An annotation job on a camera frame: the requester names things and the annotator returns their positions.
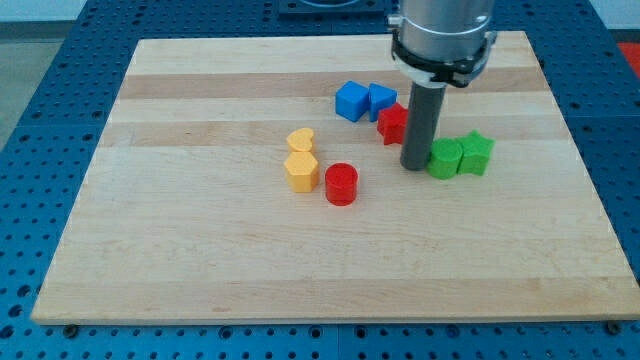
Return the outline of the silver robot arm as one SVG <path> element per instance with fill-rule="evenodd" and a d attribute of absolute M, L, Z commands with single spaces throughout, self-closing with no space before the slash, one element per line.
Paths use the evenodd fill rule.
<path fill-rule="evenodd" d="M 391 57 L 411 81 L 400 163 L 426 168 L 446 88 L 465 88 L 484 70 L 497 33 L 494 0 L 401 0 L 387 16 Z"/>

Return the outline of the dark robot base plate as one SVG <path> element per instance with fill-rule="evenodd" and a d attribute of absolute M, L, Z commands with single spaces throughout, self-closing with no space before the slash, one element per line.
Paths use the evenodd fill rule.
<path fill-rule="evenodd" d="M 277 0 L 280 16 L 370 15 L 395 10 L 397 0 Z"/>

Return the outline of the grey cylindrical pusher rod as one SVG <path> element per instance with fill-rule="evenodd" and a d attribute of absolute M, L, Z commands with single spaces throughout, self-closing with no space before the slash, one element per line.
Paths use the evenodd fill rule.
<path fill-rule="evenodd" d="M 426 88 L 412 84 L 400 155 L 400 163 L 407 170 L 426 168 L 445 91 L 445 87 Z"/>

